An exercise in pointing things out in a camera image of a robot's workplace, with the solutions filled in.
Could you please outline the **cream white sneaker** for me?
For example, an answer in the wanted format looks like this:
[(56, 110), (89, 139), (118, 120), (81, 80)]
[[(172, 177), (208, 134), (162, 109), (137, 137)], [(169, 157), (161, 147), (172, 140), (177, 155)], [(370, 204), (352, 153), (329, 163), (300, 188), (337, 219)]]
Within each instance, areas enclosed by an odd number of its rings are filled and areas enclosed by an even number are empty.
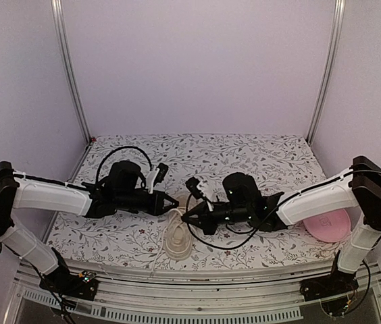
[(158, 258), (164, 253), (168, 259), (173, 261), (184, 261), (192, 252), (193, 239), (182, 221), (185, 212), (188, 195), (181, 192), (176, 197), (178, 206), (168, 211), (165, 216), (166, 226), (161, 231), (158, 251), (151, 263), (150, 276), (154, 276)]

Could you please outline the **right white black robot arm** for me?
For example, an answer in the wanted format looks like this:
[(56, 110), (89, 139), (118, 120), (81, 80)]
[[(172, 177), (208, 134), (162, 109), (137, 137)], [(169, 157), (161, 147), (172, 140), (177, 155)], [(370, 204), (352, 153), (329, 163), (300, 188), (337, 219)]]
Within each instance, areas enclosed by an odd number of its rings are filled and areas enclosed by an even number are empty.
[(254, 236), (258, 231), (277, 232), (340, 209), (361, 210), (361, 221), (337, 253), (333, 272), (324, 278), (324, 289), (329, 294), (338, 294), (348, 286), (350, 277), (381, 237), (381, 168), (364, 156), (355, 157), (352, 166), (339, 174), (292, 193), (264, 196), (254, 178), (242, 172), (227, 175), (222, 185), (227, 200), (218, 202), (208, 197), (198, 179), (186, 182), (191, 196), (201, 200), (181, 217), (188, 227), (213, 235), (219, 225), (248, 223)]

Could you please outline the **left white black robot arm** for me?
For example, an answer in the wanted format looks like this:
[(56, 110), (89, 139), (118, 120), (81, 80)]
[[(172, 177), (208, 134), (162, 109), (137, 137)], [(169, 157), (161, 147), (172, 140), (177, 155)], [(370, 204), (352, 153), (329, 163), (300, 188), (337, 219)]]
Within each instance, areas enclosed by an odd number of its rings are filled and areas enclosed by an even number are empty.
[(130, 161), (116, 162), (109, 174), (95, 183), (77, 186), (18, 173), (11, 163), (0, 162), (0, 243), (20, 258), (48, 275), (49, 283), (61, 293), (70, 292), (74, 277), (66, 270), (60, 255), (42, 243), (31, 231), (12, 217), (14, 209), (57, 211), (100, 219), (118, 211), (160, 216), (178, 206), (167, 193), (155, 190), (163, 181), (168, 166), (161, 163), (147, 176)]

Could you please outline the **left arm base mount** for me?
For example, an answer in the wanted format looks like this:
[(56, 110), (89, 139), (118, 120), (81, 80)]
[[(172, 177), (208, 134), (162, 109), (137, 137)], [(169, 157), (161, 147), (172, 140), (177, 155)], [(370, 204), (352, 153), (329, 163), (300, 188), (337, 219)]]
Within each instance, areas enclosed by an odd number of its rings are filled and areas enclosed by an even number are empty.
[(60, 296), (69, 296), (83, 300), (93, 301), (95, 299), (99, 281), (96, 273), (83, 271), (78, 275), (71, 274), (64, 258), (52, 248), (57, 257), (58, 267), (48, 275), (43, 275), (39, 287)]

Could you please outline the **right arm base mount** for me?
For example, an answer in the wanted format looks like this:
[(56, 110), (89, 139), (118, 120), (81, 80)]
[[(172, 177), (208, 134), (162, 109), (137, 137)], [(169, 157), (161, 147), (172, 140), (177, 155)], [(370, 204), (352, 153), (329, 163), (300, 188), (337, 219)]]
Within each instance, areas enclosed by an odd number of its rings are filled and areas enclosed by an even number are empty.
[(356, 272), (345, 273), (334, 267), (327, 275), (302, 280), (299, 291), (305, 301), (310, 301), (346, 294), (358, 287)]

